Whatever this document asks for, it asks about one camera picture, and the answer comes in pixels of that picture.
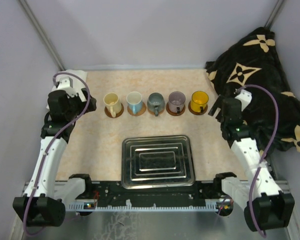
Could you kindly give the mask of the yellow glass mug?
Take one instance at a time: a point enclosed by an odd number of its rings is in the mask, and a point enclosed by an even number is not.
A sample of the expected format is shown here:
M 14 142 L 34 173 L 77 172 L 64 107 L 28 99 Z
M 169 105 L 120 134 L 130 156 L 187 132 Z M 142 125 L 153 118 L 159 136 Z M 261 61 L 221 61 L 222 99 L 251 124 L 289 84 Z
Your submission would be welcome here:
M 208 105 L 209 96 L 204 91 L 195 91 L 191 96 L 191 108 L 195 112 L 200 112 L 201 107 L 205 108 Z

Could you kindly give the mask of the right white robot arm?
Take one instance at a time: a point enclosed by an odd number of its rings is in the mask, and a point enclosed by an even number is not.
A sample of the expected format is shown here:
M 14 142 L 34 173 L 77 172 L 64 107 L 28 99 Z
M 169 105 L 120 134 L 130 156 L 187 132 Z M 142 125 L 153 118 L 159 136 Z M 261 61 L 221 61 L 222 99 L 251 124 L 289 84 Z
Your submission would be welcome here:
M 271 176 L 267 163 L 261 159 L 252 130 L 243 123 L 242 112 L 251 103 L 252 94 L 241 90 L 235 97 L 219 95 L 209 111 L 220 122 L 222 137 L 239 159 L 250 185 L 244 185 L 236 176 L 227 172 L 213 185 L 219 198 L 229 196 L 240 206 L 248 228 L 265 234 L 266 230 L 286 228 L 289 225 L 295 199 L 284 193 Z

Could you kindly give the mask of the cream mug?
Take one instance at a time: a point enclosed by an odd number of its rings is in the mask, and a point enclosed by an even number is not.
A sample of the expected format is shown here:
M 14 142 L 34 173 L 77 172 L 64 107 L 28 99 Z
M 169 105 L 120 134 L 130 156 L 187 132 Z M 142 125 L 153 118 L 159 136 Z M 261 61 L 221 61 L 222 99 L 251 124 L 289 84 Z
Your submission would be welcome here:
M 103 102 L 112 115 L 121 111 L 121 102 L 116 93 L 110 92 L 106 94 Z

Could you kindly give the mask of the grey metal mug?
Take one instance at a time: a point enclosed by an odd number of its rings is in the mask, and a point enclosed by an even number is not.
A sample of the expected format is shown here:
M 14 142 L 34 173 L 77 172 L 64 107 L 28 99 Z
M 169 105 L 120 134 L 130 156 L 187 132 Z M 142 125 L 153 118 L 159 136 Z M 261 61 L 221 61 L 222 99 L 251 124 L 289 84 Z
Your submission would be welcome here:
M 149 95 L 147 100 L 147 108 L 155 112 L 157 116 L 160 111 L 165 109 L 165 100 L 162 94 L 153 92 Z

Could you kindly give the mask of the purple mug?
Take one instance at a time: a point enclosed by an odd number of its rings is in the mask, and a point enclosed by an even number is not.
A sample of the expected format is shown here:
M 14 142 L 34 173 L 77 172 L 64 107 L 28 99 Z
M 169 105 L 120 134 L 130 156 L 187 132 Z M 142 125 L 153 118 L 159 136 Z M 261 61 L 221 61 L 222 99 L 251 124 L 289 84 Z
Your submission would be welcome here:
M 174 91 L 168 96 L 168 108 L 172 113 L 179 114 L 186 102 L 186 96 L 180 91 Z

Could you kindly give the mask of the woven rattan coaster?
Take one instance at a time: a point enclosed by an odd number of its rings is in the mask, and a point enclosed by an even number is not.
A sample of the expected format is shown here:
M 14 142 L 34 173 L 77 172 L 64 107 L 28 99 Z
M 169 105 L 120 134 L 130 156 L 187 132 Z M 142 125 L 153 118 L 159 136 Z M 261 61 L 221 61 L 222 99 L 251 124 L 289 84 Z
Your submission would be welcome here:
M 158 112 L 158 115 L 155 115 L 155 112 L 154 112 L 154 111 L 151 111 L 151 109 L 149 109 L 149 108 L 147 108 L 147 111 L 148 111 L 151 115 L 153 115 L 153 116 L 155 116 L 155 117 L 158 117 L 159 115 L 161 115 L 161 114 L 165 111 L 165 109 L 159 111 L 159 112 Z

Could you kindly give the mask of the white and blue mug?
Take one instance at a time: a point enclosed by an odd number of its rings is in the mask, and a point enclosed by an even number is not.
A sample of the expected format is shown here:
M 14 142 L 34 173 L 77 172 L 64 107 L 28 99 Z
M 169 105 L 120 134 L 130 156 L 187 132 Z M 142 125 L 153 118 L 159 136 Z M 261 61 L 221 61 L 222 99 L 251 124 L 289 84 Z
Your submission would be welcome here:
M 143 107 L 143 98 L 141 93 L 132 91 L 126 96 L 129 109 L 134 115 L 139 113 Z

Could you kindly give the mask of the brown wooden coaster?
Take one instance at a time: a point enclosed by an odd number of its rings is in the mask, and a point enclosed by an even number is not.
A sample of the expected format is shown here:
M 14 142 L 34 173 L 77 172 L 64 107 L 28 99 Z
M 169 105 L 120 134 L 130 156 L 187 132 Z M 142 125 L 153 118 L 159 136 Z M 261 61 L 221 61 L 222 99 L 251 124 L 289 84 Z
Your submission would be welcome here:
M 121 110 L 119 111 L 119 112 L 114 112 L 114 114 L 112 115 L 111 114 L 111 112 L 107 109 L 107 107 L 105 106 L 104 107 L 104 113 L 105 113 L 105 115 L 107 116 L 107 117 L 109 117 L 109 118 L 118 118 L 118 117 L 120 117 L 122 114 L 123 114 L 123 112 L 124 112 L 124 106 L 123 106 L 123 104 L 121 104 Z
M 188 110 L 193 114 L 193 115 L 196 115 L 196 116 L 201 116 L 201 115 L 204 115 L 207 110 L 208 110 L 208 105 L 203 108 L 202 106 L 200 107 L 200 112 L 196 112 L 194 111 L 192 108 L 191 108 L 191 102 L 188 103 Z
M 146 112 L 146 110 L 147 110 L 147 107 L 146 107 L 145 104 L 143 104 L 141 110 L 140 110 L 139 112 L 137 112 L 136 114 L 133 114 L 133 111 L 130 109 L 130 107 L 129 107 L 129 106 L 127 107 L 128 113 L 129 113 L 131 116 L 134 116 L 134 117 L 138 117 L 138 116 L 143 115 L 143 114 Z
M 172 112 L 169 108 L 169 104 L 167 103 L 166 104 L 166 107 L 165 107 L 166 111 L 171 115 L 171 116 L 174 116 L 174 117 L 177 117 L 177 116 L 181 116 L 185 111 L 186 111 L 186 107 L 184 106 L 183 109 L 177 113 L 177 112 Z

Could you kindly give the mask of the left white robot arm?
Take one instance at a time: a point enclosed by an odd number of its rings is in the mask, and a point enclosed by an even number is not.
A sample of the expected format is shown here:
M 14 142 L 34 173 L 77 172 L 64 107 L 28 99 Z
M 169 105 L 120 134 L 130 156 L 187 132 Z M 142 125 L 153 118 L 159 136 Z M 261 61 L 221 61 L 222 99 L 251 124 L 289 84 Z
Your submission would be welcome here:
M 52 81 L 55 89 L 48 94 L 38 159 L 23 195 L 12 203 L 24 231 L 28 227 L 59 227 L 65 220 L 66 207 L 77 197 L 87 199 L 94 192 L 87 173 L 72 174 L 62 188 L 55 189 L 60 161 L 76 122 L 97 109 L 97 100 L 87 83 L 74 73 L 58 72 Z

